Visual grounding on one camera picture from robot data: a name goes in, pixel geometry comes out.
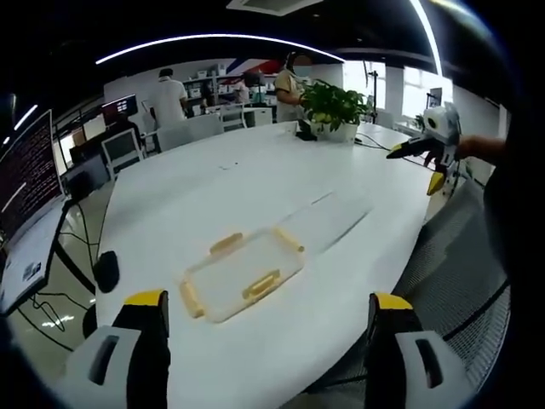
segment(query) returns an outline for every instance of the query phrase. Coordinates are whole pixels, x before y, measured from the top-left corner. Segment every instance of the white shirt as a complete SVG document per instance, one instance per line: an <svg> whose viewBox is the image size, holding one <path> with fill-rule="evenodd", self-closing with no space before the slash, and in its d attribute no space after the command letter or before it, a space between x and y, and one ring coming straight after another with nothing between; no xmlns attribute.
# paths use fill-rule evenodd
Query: white shirt
<svg viewBox="0 0 545 409"><path fill-rule="evenodd" d="M237 103L250 103L250 90L248 89L244 81L238 81L236 84L233 85L232 90L235 92Z"/></svg>
<svg viewBox="0 0 545 409"><path fill-rule="evenodd" d="M170 77L159 78L149 98L159 128L174 126L186 118L180 104L182 98L187 98L184 84Z"/></svg>

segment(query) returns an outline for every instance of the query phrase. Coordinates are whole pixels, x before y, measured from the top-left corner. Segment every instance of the led strip light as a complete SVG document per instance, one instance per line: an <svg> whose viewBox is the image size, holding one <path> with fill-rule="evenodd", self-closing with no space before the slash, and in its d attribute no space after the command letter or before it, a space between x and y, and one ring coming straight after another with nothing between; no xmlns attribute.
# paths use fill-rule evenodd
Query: led strip light
<svg viewBox="0 0 545 409"><path fill-rule="evenodd" d="M437 71L437 75L443 77L443 68L441 67L441 59L439 58L439 49L435 41L435 36L433 35L432 26L429 24L429 20L427 19L426 12L420 4L420 0L409 1L410 4L412 4L412 7L415 9L416 14L418 14L418 18L420 19L420 22L424 27L424 31L426 32L427 41L429 42L429 46L432 48L433 60L435 61L435 70Z"/></svg>
<svg viewBox="0 0 545 409"><path fill-rule="evenodd" d="M25 115L23 115L23 118L21 118L19 120L19 122L17 123L17 125L14 127L14 130L17 130L22 124L23 122L25 122L25 120L31 116L31 114L36 111L36 108L37 108L37 105L35 105L34 107L32 107L31 109L29 109Z"/></svg>
<svg viewBox="0 0 545 409"><path fill-rule="evenodd" d="M102 64L103 62L106 62L106 61L111 60L113 58L119 57L120 55L128 54L128 53L130 53L132 51L136 51L137 49L144 49L145 47L151 47L152 45L158 45L158 44L163 44L163 43L173 43L174 41L181 41L181 40L194 40L194 39L198 39L198 38L245 38L245 39L249 39L249 40L271 41L273 43L281 43L281 44L291 45L291 46L294 46L294 47L298 47L300 49L308 49L309 51L313 51L313 52L321 54L321 55L326 55L326 56L328 56L330 58L333 58L335 60L338 60L340 62L345 62L345 60L343 60L341 57L338 57L338 56L330 54L330 53L326 53L325 51L322 51L320 49L315 49L313 47L309 47L309 46L304 45L304 44L294 43L292 41L280 40L278 38L250 36L248 34L195 34L195 35L191 35L191 36L164 38L162 40L156 40L156 41L151 41L149 43L143 43L143 44L140 44L140 45L135 45L134 47L131 47L129 49L123 49L121 51L118 51L117 53L114 53L114 54L108 55L108 56L106 56L104 58L101 58L100 60L96 61L95 64L98 66L99 64Z"/></svg>

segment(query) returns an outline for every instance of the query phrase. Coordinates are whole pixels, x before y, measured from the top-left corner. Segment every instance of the gray floor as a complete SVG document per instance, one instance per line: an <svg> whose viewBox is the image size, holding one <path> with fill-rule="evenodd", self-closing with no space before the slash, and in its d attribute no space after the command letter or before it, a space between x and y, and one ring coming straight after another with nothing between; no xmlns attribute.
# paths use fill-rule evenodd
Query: gray floor
<svg viewBox="0 0 545 409"><path fill-rule="evenodd" d="M113 184L105 185L101 190L92 193L81 202L85 220L87 222L91 243L98 243L100 229L106 213L107 203L112 195ZM430 200L427 219L433 216L445 203L445 197L437 193ZM84 238L82 215L77 207L69 212L63 233L72 232ZM87 245L70 235L62 235L61 243L74 262L91 279L91 268ZM93 245L92 257L96 258L97 245ZM66 270L60 260L54 256L51 264L49 284L40 292L66 293L74 301L88 308L95 298ZM59 319L49 318L43 311L35 309L32 301L21 306L23 313L42 331L49 334L60 343L71 349L76 349L83 342L82 321L85 310L63 296L36 296L37 302L47 301L54 308ZM28 360L33 364L37 373L45 383L54 384L63 374L69 352L49 341L35 330L23 317L15 311L9 316L9 324L16 336L16 340L26 353ZM327 407L318 404L313 397L298 397L290 402L288 408Z"/></svg>

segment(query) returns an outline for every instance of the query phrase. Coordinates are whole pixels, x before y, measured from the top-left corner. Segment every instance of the potted plant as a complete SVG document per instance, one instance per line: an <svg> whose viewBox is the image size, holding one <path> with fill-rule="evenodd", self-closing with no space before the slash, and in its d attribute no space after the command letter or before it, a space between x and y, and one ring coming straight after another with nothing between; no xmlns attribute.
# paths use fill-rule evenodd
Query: potted plant
<svg viewBox="0 0 545 409"><path fill-rule="evenodd" d="M328 139L353 141L360 117L367 112L363 97L317 80L305 88L301 104L311 124L317 124Z"/></svg>

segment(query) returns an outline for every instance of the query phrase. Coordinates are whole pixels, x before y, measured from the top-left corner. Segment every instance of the transparent plastic container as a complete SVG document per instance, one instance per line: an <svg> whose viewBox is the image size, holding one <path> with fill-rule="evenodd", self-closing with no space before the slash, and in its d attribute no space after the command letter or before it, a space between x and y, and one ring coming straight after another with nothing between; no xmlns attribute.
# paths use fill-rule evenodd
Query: transparent plastic container
<svg viewBox="0 0 545 409"><path fill-rule="evenodd" d="M179 287L187 311L215 323L229 319L300 271L304 250L281 228L223 239L184 273Z"/></svg>

